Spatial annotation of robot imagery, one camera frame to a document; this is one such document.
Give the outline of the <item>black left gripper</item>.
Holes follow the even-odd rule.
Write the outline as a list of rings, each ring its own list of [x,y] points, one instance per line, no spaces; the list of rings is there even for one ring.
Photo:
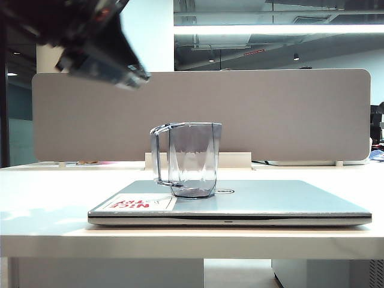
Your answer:
[[[147,72],[121,29],[120,16],[102,11],[84,24],[63,51],[56,64],[71,76],[110,83],[121,89],[135,90]]]

